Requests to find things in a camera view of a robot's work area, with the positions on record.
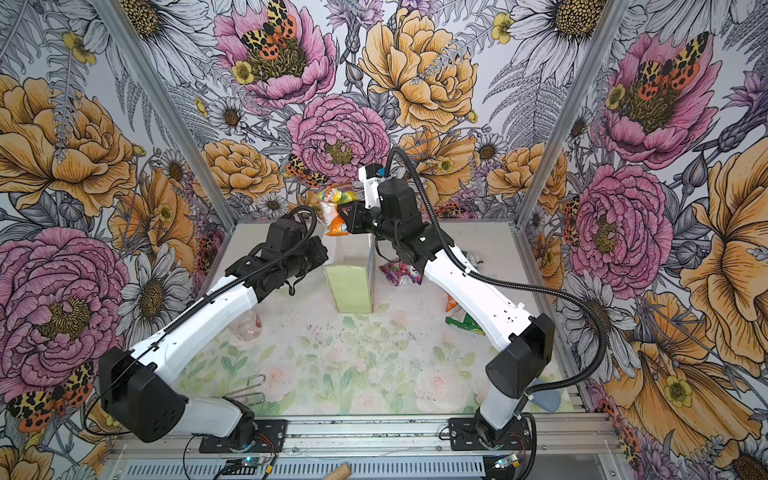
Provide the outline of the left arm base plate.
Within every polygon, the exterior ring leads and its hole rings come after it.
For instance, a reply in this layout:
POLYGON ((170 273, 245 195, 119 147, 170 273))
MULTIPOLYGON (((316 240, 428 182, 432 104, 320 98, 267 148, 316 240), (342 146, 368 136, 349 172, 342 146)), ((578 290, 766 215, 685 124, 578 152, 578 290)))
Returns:
POLYGON ((203 436, 198 451, 202 454, 281 453, 287 427, 286 420, 246 421, 227 437, 203 436))

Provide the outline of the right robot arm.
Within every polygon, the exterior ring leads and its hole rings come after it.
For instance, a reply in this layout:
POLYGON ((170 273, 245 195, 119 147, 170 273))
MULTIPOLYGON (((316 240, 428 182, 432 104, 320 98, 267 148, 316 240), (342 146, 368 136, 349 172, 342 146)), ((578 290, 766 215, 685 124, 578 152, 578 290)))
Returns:
POLYGON ((365 197, 337 208, 350 234, 371 234, 392 244, 399 258, 449 294, 496 349, 486 365, 488 393, 475 415, 480 443, 498 448, 522 419, 530 387, 549 364, 554 323, 531 315, 493 282, 483 279, 437 218, 423 220, 415 191, 404 180, 374 178, 365 197))

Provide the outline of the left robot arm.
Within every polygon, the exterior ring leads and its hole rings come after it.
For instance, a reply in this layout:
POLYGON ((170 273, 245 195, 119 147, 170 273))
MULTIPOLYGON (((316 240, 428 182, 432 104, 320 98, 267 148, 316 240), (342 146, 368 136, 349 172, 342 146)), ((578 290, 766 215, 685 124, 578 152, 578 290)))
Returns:
POLYGON ((273 222, 264 242, 226 270, 180 317, 128 349, 114 347, 98 367, 102 409, 144 443, 168 435, 221 439, 246 450, 257 438, 254 414, 230 397, 188 397, 173 385, 187 364, 272 292, 292 286, 328 260, 316 224, 273 222))

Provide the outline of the orange Fox's candy bag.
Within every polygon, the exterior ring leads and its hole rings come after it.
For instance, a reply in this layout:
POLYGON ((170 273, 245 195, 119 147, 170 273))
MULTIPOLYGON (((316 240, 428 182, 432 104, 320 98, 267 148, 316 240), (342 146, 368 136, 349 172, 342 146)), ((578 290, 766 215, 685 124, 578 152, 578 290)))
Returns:
POLYGON ((339 207, 357 200, 353 190, 339 187, 329 187, 319 193, 322 219, 326 225, 327 236, 344 236, 348 234, 347 226, 341 217, 339 207))

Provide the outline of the white green paper bag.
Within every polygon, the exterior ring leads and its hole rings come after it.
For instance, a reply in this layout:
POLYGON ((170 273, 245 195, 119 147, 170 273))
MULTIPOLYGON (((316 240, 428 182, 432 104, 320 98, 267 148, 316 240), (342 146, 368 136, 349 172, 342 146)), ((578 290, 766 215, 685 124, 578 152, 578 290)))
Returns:
POLYGON ((374 306, 375 252, 371 234, 323 236, 327 283, 339 313, 369 314, 374 306))

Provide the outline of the orange corn chips bag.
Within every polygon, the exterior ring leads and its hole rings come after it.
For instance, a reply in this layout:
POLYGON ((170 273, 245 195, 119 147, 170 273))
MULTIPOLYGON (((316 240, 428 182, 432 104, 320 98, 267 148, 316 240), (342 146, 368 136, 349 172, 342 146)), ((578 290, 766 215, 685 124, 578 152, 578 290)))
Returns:
POLYGON ((457 306, 458 306, 458 302, 451 295, 448 295, 447 296, 447 300, 446 300, 445 311, 446 312, 451 312, 457 306))

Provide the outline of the purple pink candy bag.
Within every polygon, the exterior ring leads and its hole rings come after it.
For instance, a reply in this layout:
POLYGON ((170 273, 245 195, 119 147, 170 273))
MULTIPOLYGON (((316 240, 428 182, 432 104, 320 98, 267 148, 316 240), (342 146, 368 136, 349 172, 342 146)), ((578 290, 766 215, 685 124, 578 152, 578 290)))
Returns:
POLYGON ((401 261, 387 262, 379 267, 387 281, 395 287, 406 285, 420 285, 423 276, 413 266, 401 261))

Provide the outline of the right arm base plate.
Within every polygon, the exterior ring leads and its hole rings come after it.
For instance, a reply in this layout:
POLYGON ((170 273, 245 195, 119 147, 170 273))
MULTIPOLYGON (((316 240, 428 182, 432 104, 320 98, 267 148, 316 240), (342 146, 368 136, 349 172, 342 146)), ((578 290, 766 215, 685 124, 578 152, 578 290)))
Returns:
POLYGON ((448 441, 453 451, 530 451, 533 431, 525 418, 512 418, 505 427, 494 429, 480 417, 450 418, 448 441))

